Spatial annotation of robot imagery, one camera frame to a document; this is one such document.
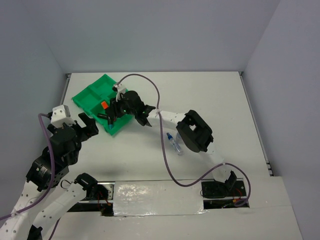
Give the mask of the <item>orange highlighter marker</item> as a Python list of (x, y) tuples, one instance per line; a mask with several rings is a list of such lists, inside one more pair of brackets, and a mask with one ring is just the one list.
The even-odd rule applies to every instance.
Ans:
[(103, 101), (103, 102), (101, 103), (101, 106), (102, 106), (102, 108), (103, 108), (104, 110), (106, 110), (106, 109), (109, 107), (109, 105), (108, 105), (108, 103), (107, 103), (106, 101)]

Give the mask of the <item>clear spray bottle blue cap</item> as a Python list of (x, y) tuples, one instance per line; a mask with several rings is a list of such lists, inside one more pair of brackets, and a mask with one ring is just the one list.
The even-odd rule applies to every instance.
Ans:
[(170, 142), (170, 145), (172, 146), (172, 148), (175, 150), (175, 152), (179, 156), (181, 156), (183, 154), (183, 150), (180, 147), (180, 145), (178, 144), (178, 142), (174, 139), (174, 137), (169, 132), (166, 133), (166, 136), (167, 136), (167, 139)]

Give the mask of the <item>pink highlighter marker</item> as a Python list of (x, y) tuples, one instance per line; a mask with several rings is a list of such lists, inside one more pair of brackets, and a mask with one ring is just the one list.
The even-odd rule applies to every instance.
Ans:
[(97, 115), (97, 117), (98, 117), (98, 118), (101, 118), (101, 119), (107, 119), (107, 118), (108, 118), (108, 116), (107, 116), (106, 114), (101, 114), (101, 113), (99, 113), (99, 114)]

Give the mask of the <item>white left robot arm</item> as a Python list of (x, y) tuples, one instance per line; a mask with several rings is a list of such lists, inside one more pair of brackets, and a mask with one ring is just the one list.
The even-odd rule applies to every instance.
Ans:
[(22, 193), (11, 213), (0, 218), (4, 222), (0, 228), (2, 240), (41, 240), (76, 203), (98, 195), (98, 181), (82, 173), (61, 196), (43, 207), (69, 173), (69, 166), (77, 163), (82, 143), (99, 133), (94, 119), (85, 113), (78, 116), (84, 127), (64, 112), (38, 115), (47, 146), (26, 174)]

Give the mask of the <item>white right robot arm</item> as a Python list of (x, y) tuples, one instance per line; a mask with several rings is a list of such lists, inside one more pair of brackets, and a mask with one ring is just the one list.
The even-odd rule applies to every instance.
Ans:
[[(145, 104), (138, 93), (133, 90), (117, 93), (109, 101), (103, 101), (101, 106), (104, 111), (103, 117), (107, 119), (110, 129), (114, 129), (115, 123), (127, 115), (133, 116), (141, 126), (158, 126), (160, 128), (164, 164), (170, 178), (178, 186), (191, 187), (212, 174), (213, 179), (217, 181), (217, 190), (221, 195), (228, 196), (235, 190), (236, 175), (228, 169), (228, 164), (217, 153), (214, 147), (212, 129), (195, 110), (189, 110), (187, 113), (160, 110), (157, 105)], [(168, 138), (170, 141), (173, 138), (165, 133), (164, 129), (176, 130), (186, 148), (209, 160), (214, 166), (191, 183), (183, 184), (179, 182), (169, 167), (164, 146), (164, 138)]]

